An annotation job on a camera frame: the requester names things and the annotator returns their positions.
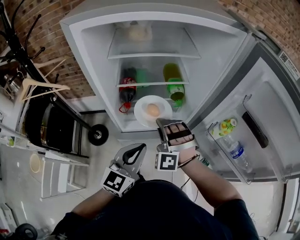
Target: chair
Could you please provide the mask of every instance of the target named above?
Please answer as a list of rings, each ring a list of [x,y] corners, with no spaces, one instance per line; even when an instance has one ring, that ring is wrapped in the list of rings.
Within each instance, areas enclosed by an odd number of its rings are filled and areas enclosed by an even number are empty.
[[[73,182],[75,166],[89,166],[89,164],[82,163],[78,160],[82,161],[83,158],[53,151],[46,152],[43,158],[42,194],[40,201],[86,189]]]

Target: person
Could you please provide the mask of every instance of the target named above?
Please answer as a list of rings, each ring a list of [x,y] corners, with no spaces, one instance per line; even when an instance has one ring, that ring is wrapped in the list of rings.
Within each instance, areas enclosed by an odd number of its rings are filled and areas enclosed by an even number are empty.
[[[167,134],[185,128],[173,124]],[[171,140],[188,142],[192,135]],[[195,147],[182,150],[179,164],[196,155]],[[205,200],[211,215],[192,202],[174,184],[162,180],[139,181],[122,198],[101,189],[77,205],[57,224],[56,239],[258,240],[245,202],[235,187],[196,158],[182,167]]]

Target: white wall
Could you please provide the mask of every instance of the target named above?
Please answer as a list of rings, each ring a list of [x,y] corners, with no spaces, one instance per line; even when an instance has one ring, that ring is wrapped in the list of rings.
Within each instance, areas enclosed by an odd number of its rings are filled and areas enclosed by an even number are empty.
[[[78,112],[105,110],[105,103],[96,96],[68,99],[67,103]]]

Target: hand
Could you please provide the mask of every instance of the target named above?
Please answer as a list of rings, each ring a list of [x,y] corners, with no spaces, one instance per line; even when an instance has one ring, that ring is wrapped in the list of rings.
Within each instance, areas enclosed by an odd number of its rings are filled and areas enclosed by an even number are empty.
[[[186,128],[180,123],[171,124],[169,127],[165,127],[165,132],[167,134],[177,133],[179,131],[186,130]],[[186,136],[186,137],[181,137],[181,138],[176,138],[176,139],[170,140],[169,142],[172,146],[174,146],[174,145],[187,143],[187,142],[189,142],[193,139],[194,139],[193,135],[189,135],[189,136]],[[179,152],[179,164],[184,163],[185,161],[191,159],[192,157],[194,157],[196,155],[197,155],[197,153],[196,153],[196,147],[195,146],[180,151]]]

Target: wristband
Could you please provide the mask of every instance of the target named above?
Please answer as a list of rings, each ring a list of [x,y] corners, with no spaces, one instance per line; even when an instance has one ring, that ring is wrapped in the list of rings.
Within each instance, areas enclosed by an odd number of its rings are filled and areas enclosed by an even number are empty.
[[[192,158],[190,158],[189,160],[185,161],[184,163],[180,164],[177,166],[177,168],[182,168],[183,166],[185,166],[186,164],[188,164],[189,162],[191,162],[192,160],[194,160],[195,158],[199,157],[199,155],[193,156]]]

